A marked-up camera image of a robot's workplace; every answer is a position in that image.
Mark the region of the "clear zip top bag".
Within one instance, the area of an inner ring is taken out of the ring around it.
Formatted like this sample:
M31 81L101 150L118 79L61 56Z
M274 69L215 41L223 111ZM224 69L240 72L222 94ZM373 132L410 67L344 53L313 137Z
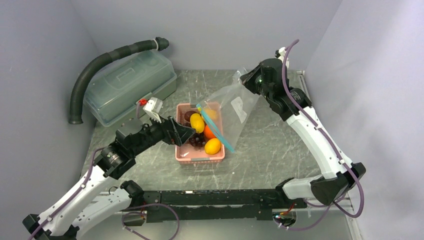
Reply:
M242 84L240 77L246 73L248 71L245 68L238 69L232 76L230 85L220 88L196 105L200 113L207 108L217 111L218 119L213 121L205 115L205 123L232 153L235 152L240 134L259 99L259 95L251 93Z

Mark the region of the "yellow mango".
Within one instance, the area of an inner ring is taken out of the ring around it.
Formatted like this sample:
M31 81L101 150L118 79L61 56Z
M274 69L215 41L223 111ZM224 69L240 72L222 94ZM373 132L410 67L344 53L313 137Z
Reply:
M200 134L200 133L202 133L204 131L204 129L205 129L205 122L204 122L204 120L202 119L202 117L201 117L201 115L199 113L196 113L196 112L193 113L190 116L189 122L190 122L191 127L193 129L195 129L195 132L197 134Z

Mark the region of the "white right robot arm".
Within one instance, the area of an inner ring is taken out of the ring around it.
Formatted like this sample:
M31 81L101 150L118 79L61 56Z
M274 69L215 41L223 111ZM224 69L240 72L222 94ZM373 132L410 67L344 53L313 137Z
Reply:
M320 174L308 178L289 178L278 185L276 203L289 207L295 199L313 198L329 206L347 193L366 173L361 162L354 163L335 143L321 125L312 102L300 88L291 87L287 68L278 58L268 58L240 76L241 83L253 94L265 98L273 112L300 136L320 169Z

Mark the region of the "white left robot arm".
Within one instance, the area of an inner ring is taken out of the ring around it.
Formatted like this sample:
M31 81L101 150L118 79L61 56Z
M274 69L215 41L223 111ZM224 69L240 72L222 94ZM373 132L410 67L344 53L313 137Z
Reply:
M55 204L40 214L29 214L22 221L31 240L76 240L113 213L139 209L143 189L125 181L106 199L92 204L102 189L112 186L136 163L136 156L159 142L182 146L195 134L191 127L173 117L152 118L150 124L129 120L115 132L115 139L92 153L87 172Z

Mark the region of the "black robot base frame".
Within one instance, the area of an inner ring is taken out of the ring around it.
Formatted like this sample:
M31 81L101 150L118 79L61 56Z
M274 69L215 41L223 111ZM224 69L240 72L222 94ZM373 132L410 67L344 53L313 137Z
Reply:
M129 210L146 213L148 223L172 220L256 219L270 221L279 210L294 213L307 204L289 199L281 187L276 189L152 190L144 191L132 180L120 189L131 200Z

